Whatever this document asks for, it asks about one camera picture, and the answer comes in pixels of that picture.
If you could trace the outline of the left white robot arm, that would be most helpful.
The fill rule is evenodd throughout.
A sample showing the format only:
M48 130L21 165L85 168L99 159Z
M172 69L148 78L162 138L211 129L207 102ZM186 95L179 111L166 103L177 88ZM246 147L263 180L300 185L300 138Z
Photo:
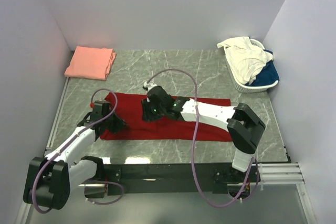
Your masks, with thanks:
M116 104L99 100L91 107L58 148L44 157L34 157L29 163L23 200L41 214L63 208L71 190L83 182L106 182L101 158L84 156L79 162L76 158L106 130L120 131L126 123L115 115Z

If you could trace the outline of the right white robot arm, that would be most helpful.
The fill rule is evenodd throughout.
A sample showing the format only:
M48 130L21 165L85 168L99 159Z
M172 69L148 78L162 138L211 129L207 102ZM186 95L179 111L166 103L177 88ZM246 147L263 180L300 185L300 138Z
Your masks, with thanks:
M145 82L146 98L142 100L142 120L158 121L162 118L182 122L198 122L229 133L235 155L230 175L241 182L248 175L248 166L266 128L259 116L245 103L238 106L219 106L197 101L196 98L173 98L156 84Z

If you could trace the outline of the red t shirt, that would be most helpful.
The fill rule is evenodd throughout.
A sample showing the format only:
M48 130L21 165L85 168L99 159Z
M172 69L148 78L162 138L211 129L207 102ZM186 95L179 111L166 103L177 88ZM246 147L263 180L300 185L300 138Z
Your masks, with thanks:
M141 101L144 94L116 93L118 106L115 114L127 123L127 127L118 133L108 130L100 136L101 140L192 140L195 122L174 121L162 118L156 122L142 120ZM198 98L200 102L219 106L231 106L230 99ZM197 141L231 142L230 134L218 127L200 123Z

